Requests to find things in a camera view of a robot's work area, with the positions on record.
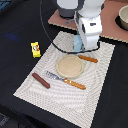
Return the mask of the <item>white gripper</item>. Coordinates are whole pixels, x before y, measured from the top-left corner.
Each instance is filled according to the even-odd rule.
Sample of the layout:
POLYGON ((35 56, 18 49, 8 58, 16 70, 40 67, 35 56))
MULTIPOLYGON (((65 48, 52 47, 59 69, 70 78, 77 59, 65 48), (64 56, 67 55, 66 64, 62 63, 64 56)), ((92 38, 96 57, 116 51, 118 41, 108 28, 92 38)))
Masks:
POLYGON ((96 48, 99 35, 102 32, 101 17, 84 18, 76 12, 74 20, 85 49, 96 48))

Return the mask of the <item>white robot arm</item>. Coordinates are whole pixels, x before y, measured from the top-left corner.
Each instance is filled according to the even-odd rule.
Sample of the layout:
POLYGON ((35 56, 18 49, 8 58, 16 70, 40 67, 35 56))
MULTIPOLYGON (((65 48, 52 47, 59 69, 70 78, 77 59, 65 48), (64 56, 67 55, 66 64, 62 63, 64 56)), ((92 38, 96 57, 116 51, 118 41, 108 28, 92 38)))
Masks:
POLYGON ((77 27, 74 51, 94 50, 102 33, 101 10, 105 0, 56 0, 62 18, 73 18, 77 27))

